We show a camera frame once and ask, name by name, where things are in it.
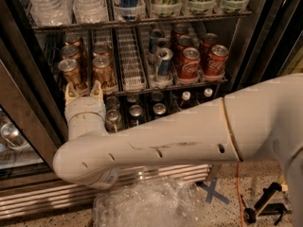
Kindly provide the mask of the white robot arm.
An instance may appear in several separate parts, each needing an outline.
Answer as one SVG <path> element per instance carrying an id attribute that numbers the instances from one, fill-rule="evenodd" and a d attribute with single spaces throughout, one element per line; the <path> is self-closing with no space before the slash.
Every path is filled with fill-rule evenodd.
<path id="1" fill-rule="evenodd" d="M 104 134 L 87 132 L 56 152 L 61 179 L 96 186 L 124 166 L 275 159 L 289 187 L 294 227 L 303 226 L 303 74 L 270 79 L 188 110 Z"/>

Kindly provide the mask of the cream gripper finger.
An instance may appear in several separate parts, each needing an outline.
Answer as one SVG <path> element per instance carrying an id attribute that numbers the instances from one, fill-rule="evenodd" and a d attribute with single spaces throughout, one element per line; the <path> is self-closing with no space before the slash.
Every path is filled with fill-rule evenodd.
<path id="1" fill-rule="evenodd" d="M 72 82 L 68 82 L 65 88 L 65 98 L 77 98 L 79 96 L 78 92 L 74 89 Z"/>
<path id="2" fill-rule="evenodd" d="M 103 99 L 103 91 L 101 88 L 101 84 L 98 80 L 94 82 L 94 85 L 92 87 L 92 90 L 90 92 L 90 97 L 96 98 L 98 100 Z"/>

